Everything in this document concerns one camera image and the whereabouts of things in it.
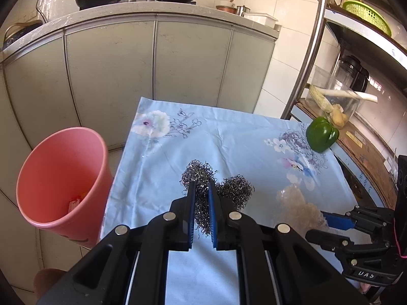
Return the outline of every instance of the pink bucket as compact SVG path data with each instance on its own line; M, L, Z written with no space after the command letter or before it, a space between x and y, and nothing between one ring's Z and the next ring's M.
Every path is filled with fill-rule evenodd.
M24 162L18 207L31 225L93 247L112 182L103 138L89 128L67 128L47 137ZM68 213L69 203L83 194Z

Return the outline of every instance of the kitchen counter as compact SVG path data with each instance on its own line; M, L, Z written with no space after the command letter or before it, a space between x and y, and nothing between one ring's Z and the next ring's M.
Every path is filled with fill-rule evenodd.
M0 62L11 56L16 51L24 48L31 42L47 36L57 30L83 23L91 20L96 20L105 17L119 17L131 14L178 14L207 19L218 20L231 24L236 24L254 31L278 38L279 32L260 23L251 21L244 17L240 17L229 12L223 12L213 8L195 6L192 4L180 4L173 2L123 2L117 4L109 4L95 8L85 9L74 12L52 20L37 29L26 34L22 38L7 47L0 54Z

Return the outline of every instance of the metal shelf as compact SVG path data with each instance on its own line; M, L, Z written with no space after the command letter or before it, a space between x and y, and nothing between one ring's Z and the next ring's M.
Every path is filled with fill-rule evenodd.
M407 51L372 24L339 7L325 9L324 18L341 46L407 88Z

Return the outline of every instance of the plastic basket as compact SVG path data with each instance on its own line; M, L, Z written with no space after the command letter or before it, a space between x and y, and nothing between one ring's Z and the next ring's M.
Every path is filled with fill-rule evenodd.
M342 7L343 9L359 16L365 21L378 27L388 36L391 36L390 27L388 26L384 18L376 10L374 10L367 4L364 4L363 2L359 2L356 0L346 0L343 3Z

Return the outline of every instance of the blue gripper pad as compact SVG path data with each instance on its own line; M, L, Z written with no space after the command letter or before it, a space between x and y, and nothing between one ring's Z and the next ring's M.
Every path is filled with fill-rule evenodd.
M217 233L218 223L216 221L213 193L216 194L216 189L212 189L212 183L209 183L208 209L209 209L210 236L212 238L212 245L214 248L216 248L218 245L218 233Z
M355 227L355 222L353 222L349 217L336 213L321 212L324 215L329 227L341 229L343 231L347 231L348 229Z
M189 207L186 208L189 211L189 218L188 218L188 246L192 248L192 242L194 242L194 221L195 221L195 183L191 184L188 187L188 205Z

